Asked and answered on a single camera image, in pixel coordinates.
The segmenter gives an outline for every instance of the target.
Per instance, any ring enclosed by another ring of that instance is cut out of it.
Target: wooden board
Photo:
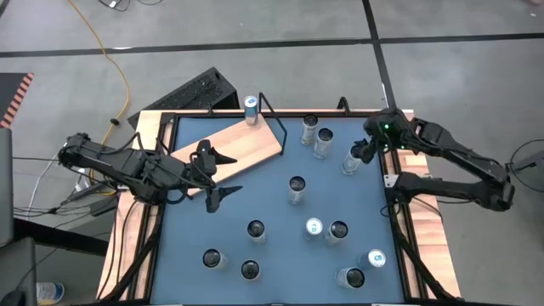
[[[320,112],[343,112],[343,110],[319,110],[319,109],[291,109],[291,110],[276,110],[277,112],[301,112],[301,113],[315,113]],[[352,112],[373,112],[379,110],[351,110]],[[138,123],[137,131],[140,132],[140,136],[143,141],[143,145],[146,149],[153,149],[156,145],[156,137],[159,134],[160,129],[160,120],[162,113],[178,113],[178,114],[203,114],[207,113],[207,110],[143,110],[140,112],[140,118]],[[243,110],[215,110],[216,113],[230,113],[230,114],[243,114]],[[414,116],[413,110],[403,110],[406,114],[408,120]],[[167,130],[165,132],[165,138],[163,139],[164,144],[169,144],[169,137],[171,136],[172,124],[167,124]],[[413,153],[407,150],[399,151],[400,164],[403,171],[417,173],[418,175],[428,174],[427,161],[424,156],[415,156]],[[386,156],[388,160],[388,166],[390,171],[392,171],[392,162],[389,156]],[[420,195],[418,196],[422,200],[428,202],[433,207],[438,208],[438,204],[434,196],[431,195]],[[120,237],[121,237],[121,228],[122,222],[125,219],[128,209],[133,203],[133,197],[128,192],[123,192],[121,194],[121,199],[119,201],[118,213],[116,224],[114,228],[116,231],[116,251],[115,257],[113,258],[114,269],[111,271],[111,276],[106,284],[104,293],[102,297],[111,291],[115,285],[116,278],[116,267],[119,263],[119,250],[121,246]],[[140,225],[142,222],[143,214],[139,210],[143,210],[143,206],[137,205],[131,212],[129,219],[127,221],[127,227],[125,230],[125,242],[123,243],[123,258],[122,258],[122,271],[125,271],[128,266],[132,263],[134,259],[134,253],[136,251],[137,239],[140,231]],[[153,208],[150,216],[150,222],[147,229],[147,235],[149,235],[150,230],[153,227],[155,222],[156,209]],[[437,278],[438,281],[442,284],[446,291],[449,293],[459,296],[459,287],[456,281],[455,271],[453,269],[453,264],[451,262],[450,251],[447,246],[447,240],[445,239],[445,232],[442,223],[440,222],[439,216],[435,212],[428,210],[428,208],[418,203],[414,200],[411,203],[411,217],[414,223],[414,228],[416,230],[416,238],[418,243],[418,249],[421,255],[423,262],[428,266],[429,270]],[[110,246],[108,248],[108,253],[105,258],[104,269],[102,271],[102,277],[100,279],[99,289],[102,288],[105,283],[105,279],[108,274],[108,270],[111,263],[111,254],[113,247],[113,239],[110,238]],[[415,271],[413,266],[410,264],[410,259],[405,256],[407,262],[407,270],[409,275],[409,282],[411,293],[413,297],[417,297],[417,283],[415,278]],[[145,282],[146,276],[149,268],[149,259],[147,258],[140,268],[138,285],[136,287],[136,298],[142,298],[145,291]]]
[[[216,183],[281,152],[278,139],[262,115],[258,115],[256,125],[249,125],[241,120],[205,139],[209,139],[212,142],[212,147],[220,154],[237,160],[235,163],[218,165],[218,172],[212,177]],[[182,162],[189,163],[189,155],[196,151],[197,145],[198,141],[174,151],[172,156]],[[199,189],[191,189],[189,195],[192,196],[200,191]]]

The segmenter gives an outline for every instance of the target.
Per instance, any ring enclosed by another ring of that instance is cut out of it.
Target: gray floor tile
[[[380,37],[544,31],[544,7],[522,0],[371,0]]]
[[[386,46],[384,52],[399,107],[443,125],[476,152],[506,162],[524,141],[541,138],[541,41]],[[435,177],[475,181],[443,160],[431,159],[429,166]],[[539,180],[529,182],[544,188]],[[544,260],[544,196],[514,183],[514,206],[507,212],[440,205],[468,300],[539,305],[544,298],[544,272],[534,268]]]
[[[341,96],[354,108],[383,107],[370,46],[124,54],[115,59],[131,86],[129,114],[211,66],[237,88],[239,97],[262,91],[275,108],[334,108]],[[16,156],[52,157],[65,138],[77,132],[101,141],[109,119],[125,99],[121,77],[101,55],[0,59],[0,70],[35,73],[12,125]],[[132,133],[123,124],[110,144],[121,145]],[[14,164],[17,207],[28,205],[36,176],[46,165]],[[42,180],[34,206],[58,205],[70,193],[76,176],[53,167]]]
[[[74,2],[110,48],[369,37],[358,0],[132,1],[124,13],[98,1]],[[0,20],[1,51],[70,48],[97,43],[66,0],[11,1]]]

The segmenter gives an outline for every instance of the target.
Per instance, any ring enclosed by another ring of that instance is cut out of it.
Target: white container
[[[312,145],[315,142],[315,133],[317,132],[317,117],[306,115],[303,119],[303,136],[300,143],[303,145]]]
[[[36,283],[36,297],[38,305],[54,305],[65,295],[65,287],[59,283]]]
[[[204,266],[209,269],[224,269],[229,260],[227,257],[216,249],[209,249],[202,255]]]
[[[323,236],[326,243],[335,245],[348,236],[348,226],[342,221],[335,221],[326,229]]]
[[[381,268],[385,265],[385,254],[378,249],[361,255],[358,262],[361,269]]]
[[[253,96],[247,96],[244,99],[244,113],[246,115],[246,123],[249,125],[255,125],[258,122],[257,101],[257,98]]]
[[[328,128],[322,128],[315,138],[314,157],[324,159],[329,154],[329,148],[332,142],[332,131]]]
[[[253,220],[247,225],[247,233],[255,243],[264,243],[266,241],[264,224],[259,220]]]
[[[304,178],[295,176],[289,180],[289,203],[295,205],[298,204],[304,194],[306,188],[306,181]]]
[[[351,149],[349,149],[348,154],[343,159],[342,173],[346,175],[353,175],[355,173],[355,170],[357,170],[361,162],[360,158],[355,157],[357,153],[358,148],[356,145],[352,146]]]
[[[241,265],[241,275],[246,281],[256,281],[261,278],[261,267],[254,260],[246,260]]]
[[[365,284],[365,275],[358,268],[344,268],[335,274],[337,284],[349,289],[358,289]]]
[[[310,218],[304,226],[304,236],[306,240],[313,240],[323,231],[323,223],[318,218]]]

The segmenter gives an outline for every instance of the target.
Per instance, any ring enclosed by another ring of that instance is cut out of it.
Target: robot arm
[[[369,163],[377,150],[412,150],[415,154],[443,157],[481,179],[473,184],[456,183],[402,172],[398,177],[393,176],[394,182],[390,183],[391,200],[410,202],[413,196],[429,194],[475,201],[498,212],[512,206],[514,187],[507,170],[498,161],[457,143],[440,125],[417,118],[408,121],[401,110],[385,109],[369,118],[364,129],[371,137],[370,142],[365,139],[356,142],[364,163]]]
[[[172,156],[165,156],[160,150],[127,148],[134,139],[142,148],[139,134],[136,133],[122,148],[113,149],[97,144],[85,134],[70,136],[59,151],[59,162],[67,168],[91,168],[102,173],[115,183],[126,185],[134,195],[134,200],[148,205],[180,203],[190,188],[206,190],[206,208],[215,213],[219,203],[229,194],[241,187],[215,189],[211,177],[217,172],[216,165],[236,162],[235,159],[220,155],[210,144],[202,140],[196,152],[190,155],[186,164]],[[169,190],[180,190],[182,196],[176,201],[167,198]]]

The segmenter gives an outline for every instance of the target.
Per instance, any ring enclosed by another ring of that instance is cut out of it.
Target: yellow cable
[[[117,70],[121,74],[122,80],[125,82],[125,87],[127,88],[127,98],[125,99],[124,106],[121,108],[121,110],[119,110],[119,113],[116,116],[116,120],[119,120],[119,118],[127,110],[128,104],[129,104],[129,101],[130,101],[130,87],[128,86],[128,80],[127,80],[127,77],[125,76],[125,72],[123,72],[121,67],[113,59],[111,59],[111,57],[105,52],[104,44],[102,44],[102,41],[100,40],[98,34],[96,34],[96,32],[94,31],[94,28],[91,26],[91,24],[88,23],[87,19],[85,18],[85,16],[83,16],[82,12],[79,11],[79,8],[77,8],[77,6],[71,0],[68,0],[68,2],[76,10],[77,14],[79,14],[79,17],[81,17],[82,20],[85,22],[88,29],[91,30],[94,37],[96,38],[96,41],[99,42],[100,49],[102,49],[102,54],[106,57],[107,60],[109,60],[117,68]],[[102,139],[102,145],[105,145],[107,143],[108,137],[110,137],[111,130],[113,129],[114,126],[115,125],[113,123],[110,123],[110,127],[108,128],[108,131],[105,133],[104,138]],[[93,169],[91,169],[89,171],[89,176],[91,177],[91,179],[94,177]],[[103,194],[107,195],[107,196],[111,196],[111,195],[114,195],[115,193],[116,193],[115,191],[112,191],[112,192],[105,192]]]

